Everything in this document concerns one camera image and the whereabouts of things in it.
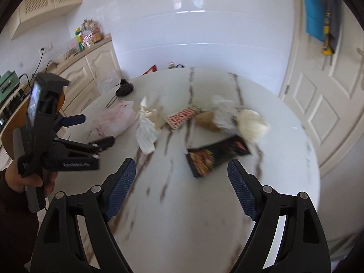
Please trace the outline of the person's left hand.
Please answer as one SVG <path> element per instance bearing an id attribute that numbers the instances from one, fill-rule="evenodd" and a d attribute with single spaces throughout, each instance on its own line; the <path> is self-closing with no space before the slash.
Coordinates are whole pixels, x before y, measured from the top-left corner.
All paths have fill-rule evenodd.
<path id="1" fill-rule="evenodd" d="M 55 182 L 58 176 L 58 172 L 52 172 L 49 174 L 48 181 L 44 186 L 44 195 L 48 196 L 54 191 Z M 7 185 L 15 192 L 21 193 L 24 191 L 25 186 L 42 187 L 45 182 L 37 174 L 32 174 L 28 177 L 22 177 L 17 172 L 16 163 L 12 162 L 10 166 L 5 170 L 4 175 Z"/>

